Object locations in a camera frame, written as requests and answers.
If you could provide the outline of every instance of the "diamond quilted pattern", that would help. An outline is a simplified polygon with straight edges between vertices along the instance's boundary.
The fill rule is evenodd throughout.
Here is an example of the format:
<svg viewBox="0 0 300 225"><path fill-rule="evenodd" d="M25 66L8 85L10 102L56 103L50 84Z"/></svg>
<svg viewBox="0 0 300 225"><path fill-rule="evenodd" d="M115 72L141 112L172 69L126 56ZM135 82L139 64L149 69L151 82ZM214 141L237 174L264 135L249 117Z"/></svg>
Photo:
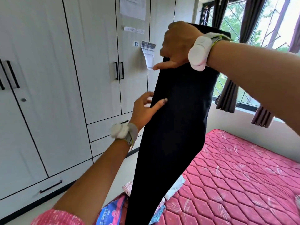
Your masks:
<svg viewBox="0 0 300 225"><path fill-rule="evenodd" d="M206 135L159 225L295 225L300 164L222 130Z"/></svg>

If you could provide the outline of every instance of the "floor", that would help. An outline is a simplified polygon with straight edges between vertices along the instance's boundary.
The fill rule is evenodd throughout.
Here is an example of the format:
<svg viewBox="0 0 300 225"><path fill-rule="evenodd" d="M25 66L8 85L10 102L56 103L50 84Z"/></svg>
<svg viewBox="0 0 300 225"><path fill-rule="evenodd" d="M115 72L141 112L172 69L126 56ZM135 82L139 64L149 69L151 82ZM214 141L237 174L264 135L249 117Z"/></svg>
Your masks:
<svg viewBox="0 0 300 225"><path fill-rule="evenodd" d="M116 196L123 192L122 186L125 185L127 182L133 180L135 167L137 164L137 155L138 152L127 157L124 162L122 163L117 176L112 183L110 191L106 197L104 205L108 202L113 200ZM19 224L30 224L31 221L37 217L39 214L43 213L44 211L53 207L53 205L62 197L64 193L52 198L51 200L41 204L40 206L32 209L31 211L21 215L20 217L10 221L6 225L19 225Z"/></svg>

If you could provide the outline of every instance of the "gray curtain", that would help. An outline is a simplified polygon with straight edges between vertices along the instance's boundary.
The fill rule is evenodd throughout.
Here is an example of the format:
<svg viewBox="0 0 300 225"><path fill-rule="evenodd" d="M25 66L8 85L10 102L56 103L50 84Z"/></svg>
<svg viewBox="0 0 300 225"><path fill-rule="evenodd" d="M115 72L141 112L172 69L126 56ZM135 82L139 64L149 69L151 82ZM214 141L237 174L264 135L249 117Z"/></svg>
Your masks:
<svg viewBox="0 0 300 225"><path fill-rule="evenodd" d="M220 29L229 0L215 0L212 27Z"/></svg>
<svg viewBox="0 0 300 225"><path fill-rule="evenodd" d="M274 115L271 112L269 112L263 106L260 106L257 109L251 123L268 128L271 125L273 118Z"/></svg>
<svg viewBox="0 0 300 225"><path fill-rule="evenodd" d="M242 20L240 43L247 43L254 31L266 0L247 0ZM234 113L238 96L238 86L229 78L223 91L215 101L217 109Z"/></svg>
<svg viewBox="0 0 300 225"><path fill-rule="evenodd" d="M298 17L298 21L294 30L289 52L297 54L299 50L300 50L300 16Z"/></svg>

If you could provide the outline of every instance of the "wardrobe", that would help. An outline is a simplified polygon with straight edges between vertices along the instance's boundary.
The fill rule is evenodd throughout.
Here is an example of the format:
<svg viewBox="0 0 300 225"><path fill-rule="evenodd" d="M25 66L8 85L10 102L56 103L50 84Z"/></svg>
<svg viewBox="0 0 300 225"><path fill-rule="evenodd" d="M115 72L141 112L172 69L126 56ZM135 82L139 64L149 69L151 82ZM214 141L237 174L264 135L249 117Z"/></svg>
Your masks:
<svg viewBox="0 0 300 225"><path fill-rule="evenodd" d="M158 71L133 42L157 44L162 61L168 25L194 6L145 2L143 21L121 15L119 0L0 0L0 224L78 179L154 90Z"/></svg>

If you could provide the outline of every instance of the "black pants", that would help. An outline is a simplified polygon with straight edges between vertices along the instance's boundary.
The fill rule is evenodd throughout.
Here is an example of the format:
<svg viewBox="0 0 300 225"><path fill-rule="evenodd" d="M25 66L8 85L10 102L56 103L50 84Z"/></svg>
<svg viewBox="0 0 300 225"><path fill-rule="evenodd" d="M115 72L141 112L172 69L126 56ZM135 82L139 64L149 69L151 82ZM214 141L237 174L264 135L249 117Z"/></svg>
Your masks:
<svg viewBox="0 0 300 225"><path fill-rule="evenodd" d="M194 26L204 34L230 36L215 28ZM160 71L151 106L163 98L168 102L145 126L126 225L149 224L163 196L202 149L218 76L219 72L212 68L198 72L189 63Z"/></svg>

